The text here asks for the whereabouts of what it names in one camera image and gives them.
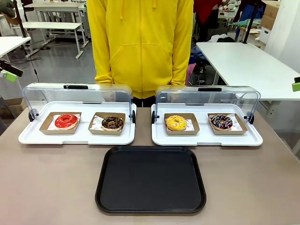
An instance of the food display case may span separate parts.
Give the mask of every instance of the food display case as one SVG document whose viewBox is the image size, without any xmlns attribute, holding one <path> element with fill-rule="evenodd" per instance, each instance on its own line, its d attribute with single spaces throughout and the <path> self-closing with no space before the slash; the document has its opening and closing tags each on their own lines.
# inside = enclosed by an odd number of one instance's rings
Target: food display case
<svg viewBox="0 0 300 225">
<path fill-rule="evenodd" d="M 126 145 L 134 140 L 136 105 L 126 85 L 33 83 L 23 89 L 23 96 L 30 123 L 20 134 L 20 143 Z M 55 133 L 45 123 L 54 122 L 56 114 L 74 114 L 78 124 L 68 132 Z M 123 115 L 116 135 L 91 130 L 96 115 L 115 114 Z"/>
<path fill-rule="evenodd" d="M 259 100 L 260 93 L 251 87 L 161 87 L 151 107 L 152 140 L 163 146 L 259 146 L 263 139 L 253 126 Z M 199 131 L 193 135 L 185 135 L 184 130 L 170 131 L 165 115 L 195 115 Z M 232 127 L 215 127 L 214 115 L 233 116 Z"/>
</svg>

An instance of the black tray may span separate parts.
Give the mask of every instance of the black tray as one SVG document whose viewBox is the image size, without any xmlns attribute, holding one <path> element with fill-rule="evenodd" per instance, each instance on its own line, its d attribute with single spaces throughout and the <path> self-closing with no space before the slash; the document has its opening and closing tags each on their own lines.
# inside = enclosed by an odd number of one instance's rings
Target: black tray
<svg viewBox="0 0 300 225">
<path fill-rule="evenodd" d="M 206 194 L 189 149 L 119 146 L 104 157 L 95 199 L 105 212 L 195 213 Z"/>
</svg>

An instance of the yellow glazed donut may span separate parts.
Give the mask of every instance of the yellow glazed donut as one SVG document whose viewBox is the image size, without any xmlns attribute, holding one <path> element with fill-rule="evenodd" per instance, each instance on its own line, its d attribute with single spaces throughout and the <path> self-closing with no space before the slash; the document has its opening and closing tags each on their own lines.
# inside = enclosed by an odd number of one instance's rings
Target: yellow glazed donut
<svg viewBox="0 0 300 225">
<path fill-rule="evenodd" d="M 165 122 L 167 128 L 171 131 L 182 131 L 187 128 L 187 121 L 181 116 L 170 116 Z"/>
</svg>

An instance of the green clip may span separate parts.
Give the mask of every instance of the green clip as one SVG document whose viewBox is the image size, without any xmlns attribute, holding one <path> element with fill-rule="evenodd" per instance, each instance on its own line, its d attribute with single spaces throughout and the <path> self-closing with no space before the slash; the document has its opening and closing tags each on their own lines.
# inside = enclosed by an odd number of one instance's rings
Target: green clip
<svg viewBox="0 0 300 225">
<path fill-rule="evenodd" d="M 10 81 L 10 82 L 13 82 L 13 83 L 14 83 L 14 82 L 16 82 L 17 79 L 18 79 L 18 76 L 17 76 L 17 75 L 12 74 L 12 73 L 10 73 L 10 72 L 4 70 L 4 69 L 3 69 L 1 72 L 5 73 L 4 79 L 6 79 L 6 80 L 8 80 L 8 81 Z"/>
<path fill-rule="evenodd" d="M 300 91 L 300 83 L 292 83 L 293 91 Z"/>
</svg>

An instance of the yellow hoodie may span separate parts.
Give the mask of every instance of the yellow hoodie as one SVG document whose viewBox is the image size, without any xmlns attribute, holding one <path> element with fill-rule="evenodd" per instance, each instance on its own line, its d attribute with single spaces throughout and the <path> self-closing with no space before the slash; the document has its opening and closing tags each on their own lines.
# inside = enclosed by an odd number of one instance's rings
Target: yellow hoodie
<svg viewBox="0 0 300 225">
<path fill-rule="evenodd" d="M 97 83 L 127 84 L 137 98 L 184 85 L 193 0 L 87 0 Z"/>
</svg>

